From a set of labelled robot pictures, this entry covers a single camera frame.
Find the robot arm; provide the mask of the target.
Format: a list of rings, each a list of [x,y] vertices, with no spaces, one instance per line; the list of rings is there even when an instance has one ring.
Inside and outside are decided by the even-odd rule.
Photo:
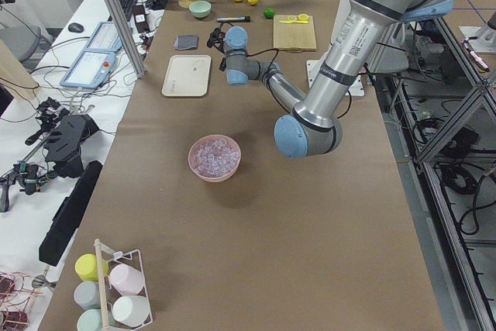
[[[350,12],[307,93],[295,87],[276,63],[248,57],[248,35],[243,27],[233,26],[226,32],[227,81],[261,81],[288,112],[274,127],[275,143],[286,157],[320,155],[338,147],[343,131],[334,112],[386,28],[444,16],[454,4],[454,0],[349,1]]]

